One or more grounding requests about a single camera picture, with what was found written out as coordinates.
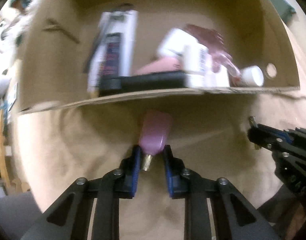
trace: pink object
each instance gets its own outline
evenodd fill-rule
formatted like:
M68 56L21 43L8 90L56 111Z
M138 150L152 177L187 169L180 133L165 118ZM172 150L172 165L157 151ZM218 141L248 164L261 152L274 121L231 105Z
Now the pink object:
M181 62L175 57L164 57L162 59L156 60L150 64L147 64L137 71L134 75L145 75L154 72L164 72L164 71L176 71L181 68Z
M193 24L187 24L184 31L195 37L199 43L209 49L212 56L212 71L217 73L220 71L221 65L225 66L229 74L233 77L240 76L240 70L232 63L232 57L226 52L223 37L216 30L202 28Z
M155 110L146 113L139 141L144 154L154 156L164 149L171 125L172 117L169 114Z

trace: bolt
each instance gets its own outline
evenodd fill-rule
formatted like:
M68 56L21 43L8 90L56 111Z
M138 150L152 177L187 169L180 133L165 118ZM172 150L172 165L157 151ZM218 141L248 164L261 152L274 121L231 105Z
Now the bolt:
M226 185L229 182L226 178L219 178L218 181L221 185Z
M115 170L113 171L113 174L116 175L116 176L120 176L120 175L123 174L123 171L122 171L121 169L115 169Z
M249 124L250 124L251 127L258 128L258 124L257 124L254 116L250 116L249 117Z
M76 180L76 184L78 184L78 185L83 185L83 184L85 184L85 182L86 182L86 179L85 178L78 178L77 180Z
M190 172L189 169L185 168L185 169L183 169L182 174L183 174L183 175L190 175L191 172Z

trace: metal threaded nozzle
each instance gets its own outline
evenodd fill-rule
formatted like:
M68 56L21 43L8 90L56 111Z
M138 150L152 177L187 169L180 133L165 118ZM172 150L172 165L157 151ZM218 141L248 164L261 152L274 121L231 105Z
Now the metal threaded nozzle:
M149 170L152 158L153 158L153 156L149 155L149 154L146 154L144 156L143 163L142 163L142 170L144 170L144 171L148 171Z

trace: hole in cardboard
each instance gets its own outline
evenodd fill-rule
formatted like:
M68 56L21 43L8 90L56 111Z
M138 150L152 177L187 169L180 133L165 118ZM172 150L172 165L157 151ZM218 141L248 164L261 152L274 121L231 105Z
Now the hole in cardboard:
M274 66L273 63L269 63L267 66L266 66L266 76L268 78L275 78L276 77L276 74L277 74L277 70Z

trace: pink bottle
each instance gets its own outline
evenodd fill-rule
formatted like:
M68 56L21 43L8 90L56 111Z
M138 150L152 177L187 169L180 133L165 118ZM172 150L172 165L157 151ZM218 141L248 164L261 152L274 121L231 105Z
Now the pink bottle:
M170 133L172 117L155 110L147 111L144 116L139 145L144 152L142 170L147 171L154 155L160 153Z

